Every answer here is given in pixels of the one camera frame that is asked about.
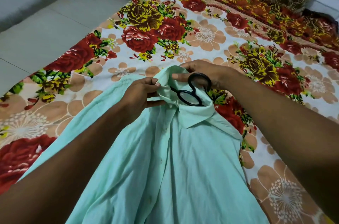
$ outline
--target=floor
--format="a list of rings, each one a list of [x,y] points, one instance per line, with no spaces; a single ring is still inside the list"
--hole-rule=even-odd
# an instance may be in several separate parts
[[[58,0],[0,33],[0,97],[54,61],[127,0]]]

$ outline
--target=orange floral fabric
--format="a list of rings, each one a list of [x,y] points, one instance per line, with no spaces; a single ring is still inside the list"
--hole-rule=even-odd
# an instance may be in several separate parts
[[[0,193],[113,82],[196,59],[235,68],[339,123],[338,41],[324,19],[260,0],[131,0],[0,98]],[[326,223],[236,98],[209,96],[243,136],[239,160],[270,222]]]

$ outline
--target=person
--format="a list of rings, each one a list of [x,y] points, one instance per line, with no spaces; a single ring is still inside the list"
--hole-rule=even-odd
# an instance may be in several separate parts
[[[254,82],[233,68],[195,60],[181,65],[190,73],[173,74],[187,82],[201,72],[212,88],[226,89],[255,120],[270,145],[306,191],[339,223],[339,125]],[[134,81],[124,96],[86,131],[0,196],[2,223],[65,223],[102,158],[124,127],[147,107],[165,102],[157,96],[155,78]]]

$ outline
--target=mint green shirt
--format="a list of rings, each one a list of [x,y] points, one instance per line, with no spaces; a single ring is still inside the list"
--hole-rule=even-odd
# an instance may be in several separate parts
[[[214,110],[204,91],[197,89],[205,107],[194,107],[170,89],[190,89],[171,79],[172,73],[184,72],[170,66],[155,76],[167,104],[145,109],[122,130],[67,224],[269,223],[245,181],[238,159],[239,132]],[[140,78],[125,76],[95,98],[23,178],[95,122]]]

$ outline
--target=floral pattern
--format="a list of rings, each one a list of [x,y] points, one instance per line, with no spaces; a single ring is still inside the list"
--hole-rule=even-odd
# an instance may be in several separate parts
[[[324,18],[260,0],[131,0],[0,98],[0,193],[113,82],[196,59],[233,67],[339,123],[339,39]],[[209,96],[243,136],[239,160],[270,222],[326,223],[236,98]]]

